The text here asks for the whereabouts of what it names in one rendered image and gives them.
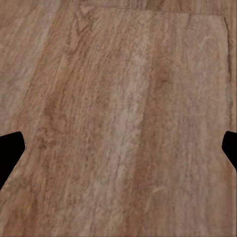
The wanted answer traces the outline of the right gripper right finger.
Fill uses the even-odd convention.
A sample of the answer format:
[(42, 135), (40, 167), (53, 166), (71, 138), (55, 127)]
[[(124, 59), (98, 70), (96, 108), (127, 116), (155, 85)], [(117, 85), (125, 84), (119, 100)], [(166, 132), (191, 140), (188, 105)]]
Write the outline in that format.
[(237, 133), (231, 131), (225, 132), (222, 150), (237, 170)]

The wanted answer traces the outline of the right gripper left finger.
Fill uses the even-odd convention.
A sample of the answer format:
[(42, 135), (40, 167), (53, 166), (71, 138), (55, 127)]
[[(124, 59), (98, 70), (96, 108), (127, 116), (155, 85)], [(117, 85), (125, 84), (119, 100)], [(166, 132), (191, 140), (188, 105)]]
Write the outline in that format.
[(0, 137), (0, 190), (25, 151), (20, 131)]

